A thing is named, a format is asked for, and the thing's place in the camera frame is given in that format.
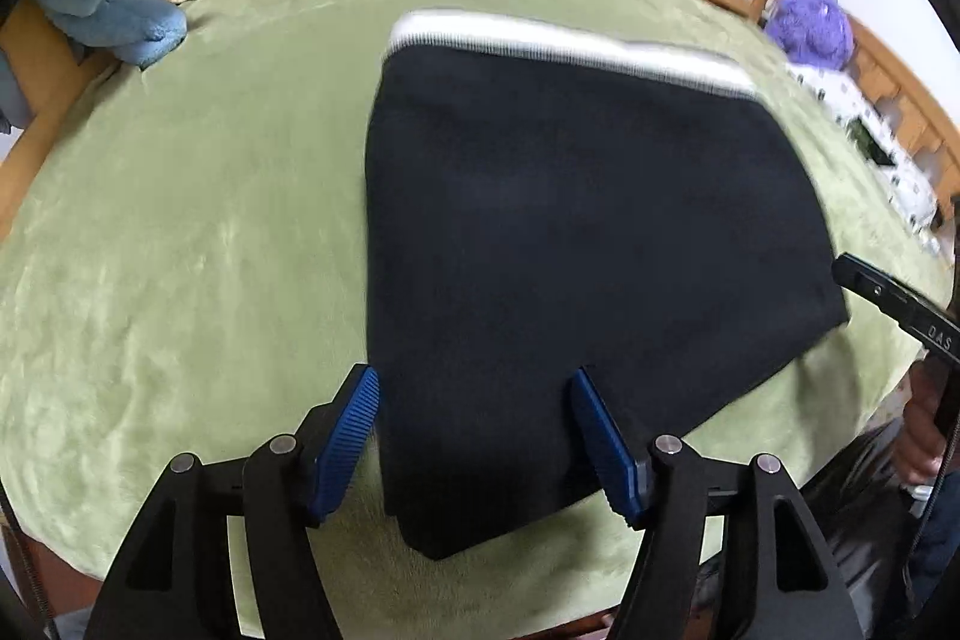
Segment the person right hand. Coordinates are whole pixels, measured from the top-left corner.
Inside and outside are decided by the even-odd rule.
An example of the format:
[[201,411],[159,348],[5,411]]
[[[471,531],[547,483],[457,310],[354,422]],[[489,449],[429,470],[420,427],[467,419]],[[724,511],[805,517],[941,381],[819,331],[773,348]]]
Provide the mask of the person right hand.
[[908,486],[931,484],[946,463],[947,439],[935,427],[947,367],[935,356],[917,360],[908,370],[911,398],[892,450],[896,474]]

